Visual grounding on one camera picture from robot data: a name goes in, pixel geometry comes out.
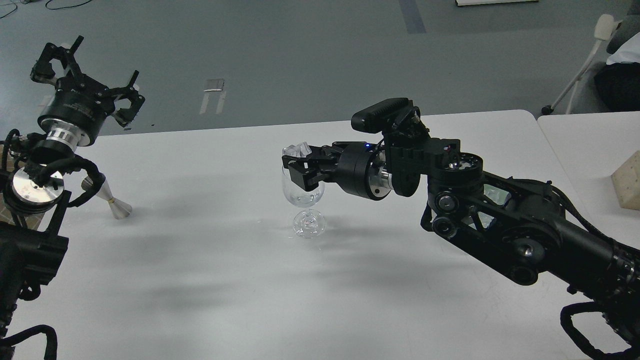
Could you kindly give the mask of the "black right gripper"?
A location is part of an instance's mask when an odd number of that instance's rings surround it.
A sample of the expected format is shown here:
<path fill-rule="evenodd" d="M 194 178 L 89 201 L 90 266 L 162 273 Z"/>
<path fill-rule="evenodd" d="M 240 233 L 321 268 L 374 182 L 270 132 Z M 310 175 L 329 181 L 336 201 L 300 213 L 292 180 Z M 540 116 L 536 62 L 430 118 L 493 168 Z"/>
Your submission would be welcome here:
<path fill-rule="evenodd" d="M 283 169 L 292 161 L 309 167 L 289 168 L 290 180 L 303 191 L 313 191 L 320 183 L 337 183 L 345 193 L 380 201 L 393 189 L 386 153 L 377 145 L 337 141 L 332 145 L 310 146 L 312 153 L 305 158 L 282 155 Z"/>

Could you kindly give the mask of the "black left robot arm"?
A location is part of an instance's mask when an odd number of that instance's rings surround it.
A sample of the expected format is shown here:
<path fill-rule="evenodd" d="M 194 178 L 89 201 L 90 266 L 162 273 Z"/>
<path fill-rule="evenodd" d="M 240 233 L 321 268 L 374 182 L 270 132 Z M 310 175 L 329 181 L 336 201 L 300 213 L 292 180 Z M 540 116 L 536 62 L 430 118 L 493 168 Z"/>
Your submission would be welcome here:
<path fill-rule="evenodd" d="M 69 239 L 59 234 L 66 210 L 94 196 L 107 201 L 115 219 L 133 208 L 114 197 L 105 174 L 79 147 L 91 146 L 108 117 L 121 127 L 132 123 L 145 102 L 135 82 L 109 88 L 83 73 L 71 47 L 47 43 L 30 71 L 30 79 L 50 84 L 55 93 L 38 117 L 42 133 L 10 130 L 1 140 L 0 301 L 1 358 L 11 360 L 19 344 L 46 337 L 46 360 L 57 358 L 58 337 L 52 326 L 36 325 L 7 335 L 18 300 L 34 301 L 57 275 Z"/>

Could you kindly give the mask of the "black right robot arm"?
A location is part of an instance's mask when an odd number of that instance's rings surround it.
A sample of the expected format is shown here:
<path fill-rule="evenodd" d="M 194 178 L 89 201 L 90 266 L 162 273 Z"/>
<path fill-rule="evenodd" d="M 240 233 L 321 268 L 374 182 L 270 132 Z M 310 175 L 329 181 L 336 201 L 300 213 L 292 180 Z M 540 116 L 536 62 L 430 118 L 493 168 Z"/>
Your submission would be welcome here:
<path fill-rule="evenodd" d="M 552 182 L 503 178 L 459 139 L 432 137 L 406 97 L 358 111 L 352 128 L 381 133 L 378 143 L 336 141 L 284 148 L 291 181 L 310 192 L 336 183 L 348 194 L 379 201 L 409 198 L 427 178 L 420 225 L 514 283 L 535 284 L 550 272 L 570 294 L 589 300 L 562 308 L 560 324 L 595 360 L 639 358 L 639 251 L 587 221 Z"/>

